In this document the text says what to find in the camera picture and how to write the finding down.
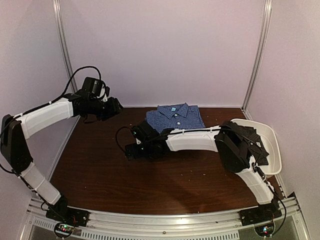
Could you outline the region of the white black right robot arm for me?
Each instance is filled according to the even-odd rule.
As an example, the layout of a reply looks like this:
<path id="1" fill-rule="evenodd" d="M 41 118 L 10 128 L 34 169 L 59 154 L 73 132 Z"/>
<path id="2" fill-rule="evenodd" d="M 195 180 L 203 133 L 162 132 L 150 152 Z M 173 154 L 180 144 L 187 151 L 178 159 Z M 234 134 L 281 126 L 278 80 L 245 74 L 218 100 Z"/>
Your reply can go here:
<path id="1" fill-rule="evenodd" d="M 143 121 L 132 127 L 131 133 L 136 142 L 124 147 L 129 160 L 155 159 L 168 151 L 216 152 L 222 166 L 238 175 L 255 196 L 259 220 L 268 220 L 279 207 L 268 177 L 280 173 L 282 158 L 276 134 L 268 125 L 235 118 L 207 128 L 167 128 L 157 132 Z"/>

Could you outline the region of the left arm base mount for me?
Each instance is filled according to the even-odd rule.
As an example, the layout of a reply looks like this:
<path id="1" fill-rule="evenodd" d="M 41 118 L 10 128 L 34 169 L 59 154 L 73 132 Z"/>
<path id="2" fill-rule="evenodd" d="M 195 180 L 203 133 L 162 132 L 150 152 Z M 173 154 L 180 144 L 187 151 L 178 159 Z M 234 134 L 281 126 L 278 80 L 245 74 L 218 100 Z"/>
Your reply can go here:
<path id="1" fill-rule="evenodd" d="M 45 216 L 49 219 L 67 223 L 74 227 L 86 227 L 90 213 L 87 210 L 81 210 L 68 206 L 49 207 Z"/>

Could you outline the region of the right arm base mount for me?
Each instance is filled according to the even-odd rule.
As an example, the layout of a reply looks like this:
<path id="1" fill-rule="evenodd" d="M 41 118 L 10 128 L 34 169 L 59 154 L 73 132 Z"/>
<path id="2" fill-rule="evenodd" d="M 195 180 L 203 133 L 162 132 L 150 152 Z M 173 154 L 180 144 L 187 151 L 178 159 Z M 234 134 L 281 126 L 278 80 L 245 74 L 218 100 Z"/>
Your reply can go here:
<path id="1" fill-rule="evenodd" d="M 279 218 L 282 216 L 282 211 L 278 208 L 258 206 L 241 210 L 239 216 L 242 226 L 248 226 Z"/>

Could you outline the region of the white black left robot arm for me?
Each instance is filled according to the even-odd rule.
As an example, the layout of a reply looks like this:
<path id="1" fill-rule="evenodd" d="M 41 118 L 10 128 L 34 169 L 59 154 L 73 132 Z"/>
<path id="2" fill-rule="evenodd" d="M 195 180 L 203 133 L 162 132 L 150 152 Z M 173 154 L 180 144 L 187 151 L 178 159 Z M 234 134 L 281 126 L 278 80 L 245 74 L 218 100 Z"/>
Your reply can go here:
<path id="1" fill-rule="evenodd" d="M 37 110 L 16 116 L 8 114 L 2 119 L 0 152 L 11 166 L 11 173 L 37 193 L 55 217 L 61 222 L 67 222 L 72 218 L 68 201 L 36 167 L 27 140 L 63 120 L 95 115 L 97 120 L 105 121 L 118 115 L 122 109 L 123 106 L 114 97 L 99 99 L 68 93 Z"/>

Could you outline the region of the blue checked long sleeve shirt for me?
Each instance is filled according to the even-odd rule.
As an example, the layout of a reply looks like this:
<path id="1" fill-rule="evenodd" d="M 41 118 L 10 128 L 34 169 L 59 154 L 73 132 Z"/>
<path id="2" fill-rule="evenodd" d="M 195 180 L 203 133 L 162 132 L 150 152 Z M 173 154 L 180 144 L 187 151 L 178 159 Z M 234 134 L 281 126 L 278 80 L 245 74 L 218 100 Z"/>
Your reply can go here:
<path id="1" fill-rule="evenodd" d="M 199 107 L 181 103 L 176 105 L 158 105 L 145 115 L 145 121 L 158 133 L 167 129 L 192 130 L 203 129 Z"/>

